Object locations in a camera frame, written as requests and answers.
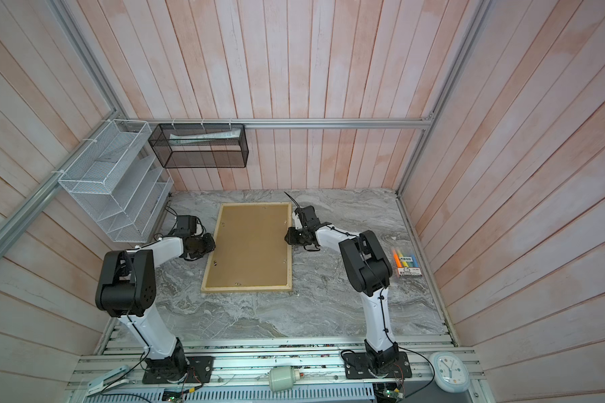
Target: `marble table surface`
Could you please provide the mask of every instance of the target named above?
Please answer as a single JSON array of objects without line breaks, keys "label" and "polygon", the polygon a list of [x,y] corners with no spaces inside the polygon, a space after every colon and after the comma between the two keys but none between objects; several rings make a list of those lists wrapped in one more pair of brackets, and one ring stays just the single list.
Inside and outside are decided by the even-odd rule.
[{"label": "marble table surface", "polygon": [[[372,230],[392,260],[391,248],[412,251],[389,189],[291,190],[301,206],[313,205],[321,221],[348,231]],[[174,193],[170,206],[178,214],[198,216],[215,230],[222,203],[288,201],[282,190],[200,191]],[[175,218],[167,214],[162,231]],[[167,327],[182,341],[268,337],[333,337],[365,335],[359,294],[350,286],[340,255],[328,249],[306,252],[293,247],[293,290],[202,294],[207,258],[173,259],[156,271],[157,308]],[[396,335],[444,334],[446,328],[423,277],[390,279],[390,317]],[[118,341],[131,341],[121,329]]]}]

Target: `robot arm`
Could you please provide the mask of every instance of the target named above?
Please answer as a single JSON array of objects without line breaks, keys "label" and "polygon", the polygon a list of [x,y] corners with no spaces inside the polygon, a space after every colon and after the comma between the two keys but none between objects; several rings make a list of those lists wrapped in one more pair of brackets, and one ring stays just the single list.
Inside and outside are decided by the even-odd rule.
[{"label": "robot arm", "polygon": [[170,333],[155,305],[155,268],[176,257],[199,257],[215,242],[196,217],[177,216],[174,237],[160,238],[135,249],[108,252],[98,281],[96,306],[118,318],[144,346],[148,371],[178,383],[188,363],[181,342]]},{"label": "robot arm", "polygon": [[372,231],[354,233],[321,223],[313,206],[298,206],[293,213],[285,241],[290,245],[330,248],[341,254],[347,278],[361,294],[366,321],[366,351],[370,368],[377,374],[387,373],[399,356],[399,348],[390,329],[388,286],[392,267]]}]

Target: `cable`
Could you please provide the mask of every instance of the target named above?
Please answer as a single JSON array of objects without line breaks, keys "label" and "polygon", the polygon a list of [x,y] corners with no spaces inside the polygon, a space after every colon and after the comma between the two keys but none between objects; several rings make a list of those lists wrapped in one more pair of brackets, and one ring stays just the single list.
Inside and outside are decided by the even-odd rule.
[{"label": "cable", "polygon": [[404,348],[404,347],[399,347],[399,348],[402,349],[402,350],[410,351],[411,353],[414,353],[416,355],[421,356],[423,359],[425,359],[426,361],[428,361],[428,364],[430,364],[430,367],[432,368],[432,378],[430,379],[430,382],[428,382],[427,384],[425,384],[421,388],[417,389],[416,391],[412,392],[411,394],[405,396],[407,398],[407,397],[410,397],[410,396],[414,395],[415,393],[418,393],[419,391],[427,388],[431,383],[433,383],[433,381],[435,380],[435,367],[432,365],[432,362],[430,362],[430,360],[427,359],[423,354],[420,354],[417,351],[412,351],[409,348]]},{"label": "cable", "polygon": [[193,367],[193,376],[195,377],[195,380],[199,383],[198,386],[194,386],[193,388],[190,388],[189,390],[184,391],[184,385],[182,385],[182,392],[180,394],[180,396],[184,396],[186,393],[193,393],[196,390],[199,390],[201,388],[204,387],[204,383],[199,380],[199,376],[197,376],[197,371],[195,371],[195,367]]},{"label": "cable", "polygon": [[[141,364],[141,362],[143,362],[143,360],[146,359],[146,357],[148,357],[148,354],[150,354],[150,350],[148,350],[148,352],[146,352],[146,355],[141,354],[141,359],[137,362],[137,364],[135,364],[134,367],[130,368],[125,374],[121,375],[119,378],[115,379],[114,381],[112,381],[110,384],[112,385],[113,383],[119,382],[120,380],[122,380],[123,378],[126,377],[126,375],[128,375],[129,373],[131,373],[136,367],[139,366],[139,364]],[[99,395],[103,395],[103,392],[107,391],[108,389],[105,388],[104,390],[102,390]]]},{"label": "cable", "polygon": [[167,212],[169,212],[170,214],[174,215],[175,217],[178,216],[178,214],[175,211],[175,209],[172,208],[171,206],[166,206],[165,209],[166,209]]},{"label": "cable", "polygon": [[403,369],[401,369],[401,367],[397,363],[395,363],[395,366],[397,368],[399,368],[399,373],[401,374],[401,389],[403,389],[403,394],[405,395],[406,394],[406,383],[405,383],[405,379],[403,376]]},{"label": "cable", "polygon": [[134,393],[108,393],[107,395],[101,395],[101,396],[134,396],[134,397],[138,397],[141,400],[145,400],[148,403],[153,403],[151,400],[148,400],[145,397],[140,396],[140,395],[135,395]]},{"label": "cable", "polygon": [[291,199],[291,201],[295,203],[296,207],[300,208],[300,205],[298,204],[298,202],[296,201],[296,199],[295,199],[295,198],[292,198],[292,197],[290,196],[290,194],[289,194],[289,193],[287,193],[287,192],[284,192],[284,194],[286,194],[286,195],[287,195],[287,197],[289,197],[289,198]]},{"label": "cable", "polygon": [[336,231],[336,232],[338,232],[338,233],[341,233],[341,234],[343,234],[343,235],[347,235],[348,237],[357,237],[357,236],[358,236],[358,235],[354,235],[353,233],[349,233],[349,232],[343,232],[343,231],[341,231],[341,230],[337,230],[337,229],[336,229],[336,227],[334,227],[334,226],[330,227],[330,225],[331,225],[331,224],[323,224],[323,225],[321,225],[321,227],[320,227],[320,228],[322,228],[322,227],[327,227],[327,228],[329,228],[330,230],[334,230],[334,231]]},{"label": "cable", "polygon": [[347,365],[351,365],[351,366],[355,367],[355,365],[354,365],[353,363],[351,363],[351,362],[347,361],[347,360],[345,359],[345,357],[343,357],[343,354],[345,354],[345,353],[352,353],[352,354],[356,354],[356,352],[355,352],[354,350],[349,350],[349,349],[346,349],[346,350],[341,350],[341,351],[340,351],[340,358],[341,358],[341,359],[342,359],[342,360],[345,362],[345,364],[347,364]]},{"label": "cable", "polygon": [[182,391],[180,395],[184,395],[184,387],[186,386],[186,379],[188,379],[188,367],[186,367],[186,375],[184,376],[184,382],[182,383]]}]

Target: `black cable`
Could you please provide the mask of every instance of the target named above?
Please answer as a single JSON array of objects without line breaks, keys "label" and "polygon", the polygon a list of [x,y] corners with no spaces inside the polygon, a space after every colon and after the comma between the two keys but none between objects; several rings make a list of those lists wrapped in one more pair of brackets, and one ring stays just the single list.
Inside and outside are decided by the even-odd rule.
[{"label": "black cable", "polygon": [[337,229],[336,229],[336,227],[334,227],[334,226],[331,226],[331,227],[330,227],[330,224],[323,224],[323,225],[321,225],[321,227],[320,227],[320,228],[322,228],[322,227],[327,227],[327,228],[329,228],[330,230],[334,230],[334,231],[339,232],[339,233],[341,233],[341,234],[343,234],[343,235],[347,235],[348,237],[356,237],[356,236],[357,236],[357,235],[354,235],[353,233],[349,233],[349,232],[343,232],[343,231],[341,231],[341,230],[337,230]]},{"label": "black cable", "polygon": [[289,194],[289,193],[287,193],[287,192],[284,192],[284,194],[286,194],[286,195],[287,195],[287,197],[289,197],[289,198],[291,199],[291,201],[295,203],[296,207],[300,208],[300,205],[298,204],[298,202],[296,201],[296,199],[295,199],[295,198],[292,198],[292,197],[290,196],[290,194]]},{"label": "black cable", "polygon": [[134,393],[108,393],[107,395],[101,395],[101,396],[134,396],[134,397],[138,397],[141,400],[145,400],[148,403],[153,403],[151,400],[148,400],[145,397],[136,395]]},{"label": "black cable", "polygon": [[[126,377],[126,375],[128,375],[129,373],[131,373],[136,367],[139,366],[139,364],[141,364],[143,362],[143,360],[145,360],[148,355],[150,354],[150,350],[148,350],[148,352],[146,352],[146,355],[143,355],[143,353],[141,354],[141,359],[137,362],[137,364],[135,364],[134,367],[130,368],[125,374],[121,375],[119,378],[115,379],[114,381],[112,381],[110,384],[119,382],[120,380],[122,380],[123,378]],[[102,390],[99,395],[103,395],[103,392],[105,392],[106,390],[108,390],[107,388],[105,388],[104,390]]]},{"label": "black cable", "polygon": [[[174,231],[174,230],[175,230],[175,227],[177,226],[177,214],[173,214],[173,215],[175,215],[175,224],[173,224],[173,228],[170,228],[170,231],[168,232],[168,235],[167,235],[167,236],[170,236],[170,234],[172,233],[172,231]],[[153,238],[154,240],[157,240],[157,235],[161,235],[161,237],[162,237],[162,238],[165,238],[165,237],[166,237],[166,236],[164,236],[164,234],[162,234],[161,232],[157,232],[156,234],[154,234],[154,235],[152,236],[152,238]]]},{"label": "black cable", "polygon": [[420,355],[421,358],[425,359],[426,361],[428,361],[428,364],[430,364],[430,367],[432,368],[432,378],[430,379],[430,382],[428,382],[427,384],[425,384],[424,386],[422,386],[421,388],[417,389],[416,391],[412,392],[409,395],[404,396],[404,398],[410,397],[412,395],[414,395],[415,393],[427,388],[431,383],[433,383],[433,381],[435,380],[435,367],[432,365],[432,362],[430,362],[429,359],[426,358],[426,356],[424,356],[423,354],[418,353],[417,351],[412,351],[409,348],[404,348],[404,347],[399,347],[402,350],[406,350],[406,351],[410,351],[411,353],[415,353],[416,355]]},{"label": "black cable", "polygon": [[175,211],[174,208],[172,208],[171,206],[166,206],[166,211],[169,212],[170,214],[174,215],[175,217],[178,216],[177,212]]},{"label": "black cable", "polygon": [[355,352],[354,350],[350,350],[350,349],[345,349],[345,350],[341,350],[341,351],[340,351],[340,358],[341,358],[343,361],[345,361],[345,364],[347,364],[347,365],[351,365],[351,366],[355,367],[355,365],[354,365],[353,363],[351,363],[351,362],[347,361],[347,360],[345,359],[345,357],[343,357],[343,354],[345,354],[345,353],[352,353],[352,354],[356,354],[356,352]]}]

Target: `cylindrical bottle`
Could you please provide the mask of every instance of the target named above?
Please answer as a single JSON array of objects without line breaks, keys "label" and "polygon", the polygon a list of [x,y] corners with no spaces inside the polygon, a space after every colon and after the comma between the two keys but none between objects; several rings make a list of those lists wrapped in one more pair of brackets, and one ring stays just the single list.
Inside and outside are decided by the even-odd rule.
[{"label": "cylindrical bottle", "polygon": [[273,367],[269,371],[269,388],[272,392],[279,392],[282,390],[291,389],[293,383],[300,380],[302,374],[298,369],[293,367]]}]

